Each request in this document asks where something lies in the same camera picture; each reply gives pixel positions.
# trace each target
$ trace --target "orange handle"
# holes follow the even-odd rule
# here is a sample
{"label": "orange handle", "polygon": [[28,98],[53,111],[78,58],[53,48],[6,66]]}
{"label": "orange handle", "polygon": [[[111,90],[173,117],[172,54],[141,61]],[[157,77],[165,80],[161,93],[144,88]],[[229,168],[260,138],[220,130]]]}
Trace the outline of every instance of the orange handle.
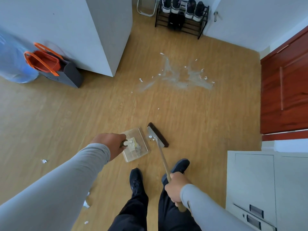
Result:
{"label": "orange handle", "polygon": [[34,44],[34,46],[37,47],[39,50],[42,50],[42,51],[45,51],[45,52],[47,52],[47,51],[52,52],[52,53],[55,54],[57,57],[59,57],[59,58],[61,58],[62,60],[64,60],[63,57],[62,57],[60,54],[56,53],[55,51],[51,50],[50,48],[46,47],[45,45],[42,45],[42,44],[37,43],[37,42],[34,42],[33,44]]}
{"label": "orange handle", "polygon": [[48,70],[50,70],[50,72],[54,75],[54,76],[59,76],[53,69],[50,68],[49,65],[47,65],[42,59],[40,59],[38,56],[36,56],[35,54],[29,52],[29,51],[25,51],[24,52],[24,56],[25,56],[25,60],[26,62],[29,64],[29,66],[31,66],[33,69],[35,69],[35,67],[33,66],[33,64],[30,62],[29,58],[27,55],[31,55],[32,57],[34,57],[36,60],[38,60],[40,63],[42,63]]}

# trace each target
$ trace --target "black sneaker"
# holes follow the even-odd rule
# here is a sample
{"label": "black sneaker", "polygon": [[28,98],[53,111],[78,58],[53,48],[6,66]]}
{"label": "black sneaker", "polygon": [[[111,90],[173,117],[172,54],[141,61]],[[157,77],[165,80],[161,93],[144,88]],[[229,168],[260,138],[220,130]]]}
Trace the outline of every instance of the black sneaker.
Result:
{"label": "black sneaker", "polygon": [[131,174],[129,175],[129,184],[131,185],[131,189],[133,192],[133,196],[141,193],[145,193],[143,187],[143,176],[138,168],[134,168],[131,170]]}
{"label": "black sneaker", "polygon": [[196,8],[196,1],[195,0],[189,0],[186,3],[185,17],[186,18],[193,18],[193,15],[195,13],[195,8]]}
{"label": "black sneaker", "polygon": [[171,12],[178,14],[180,11],[182,0],[172,0]]}
{"label": "black sneaker", "polygon": [[204,13],[205,10],[205,6],[203,4],[203,2],[198,2],[197,6],[196,6],[196,10],[195,10],[195,14],[193,16],[193,19],[197,22],[200,22],[202,15]]}
{"label": "black sneaker", "polygon": [[[184,174],[184,172],[188,168],[189,164],[190,164],[190,161],[188,159],[181,159],[172,168],[171,173],[181,172],[182,174]],[[164,174],[163,177],[161,178],[162,184],[164,184],[165,180],[167,180],[167,174]]]}
{"label": "black sneaker", "polygon": [[172,0],[163,0],[163,5],[162,5],[162,10],[163,10],[163,12],[165,12],[165,13],[170,13],[170,11],[171,11],[171,1]]}

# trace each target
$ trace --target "gray sleeve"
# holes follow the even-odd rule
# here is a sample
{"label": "gray sleeve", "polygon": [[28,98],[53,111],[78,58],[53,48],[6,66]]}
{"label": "gray sleeve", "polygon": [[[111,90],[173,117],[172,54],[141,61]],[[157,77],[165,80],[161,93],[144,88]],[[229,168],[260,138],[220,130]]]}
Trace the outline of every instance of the gray sleeve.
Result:
{"label": "gray sleeve", "polygon": [[254,231],[192,184],[182,188],[180,197],[203,231]]}
{"label": "gray sleeve", "polygon": [[2,204],[0,230],[71,230],[94,180],[109,160],[107,146],[89,144]]}

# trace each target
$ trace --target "red-brown door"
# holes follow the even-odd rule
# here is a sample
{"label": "red-brown door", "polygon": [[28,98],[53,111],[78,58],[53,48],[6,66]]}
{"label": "red-brown door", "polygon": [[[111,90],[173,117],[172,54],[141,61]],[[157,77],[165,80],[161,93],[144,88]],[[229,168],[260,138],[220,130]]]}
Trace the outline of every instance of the red-brown door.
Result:
{"label": "red-brown door", "polygon": [[262,65],[261,133],[308,129],[308,29]]}

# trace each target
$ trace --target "leg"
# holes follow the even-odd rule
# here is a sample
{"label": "leg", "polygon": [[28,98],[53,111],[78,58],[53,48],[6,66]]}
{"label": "leg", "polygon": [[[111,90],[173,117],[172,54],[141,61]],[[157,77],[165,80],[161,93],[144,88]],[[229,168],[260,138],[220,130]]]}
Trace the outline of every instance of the leg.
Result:
{"label": "leg", "polygon": [[108,229],[109,231],[146,231],[149,198],[145,193],[140,169],[131,171],[129,182],[132,198],[125,204]]}
{"label": "leg", "polygon": [[[182,159],[176,163],[171,172],[184,171],[189,166],[188,159]],[[159,231],[201,231],[200,227],[191,216],[189,210],[186,212],[180,212],[179,209],[169,198],[165,191],[165,185],[168,183],[166,175],[162,178],[164,185],[158,202],[158,230]]]}

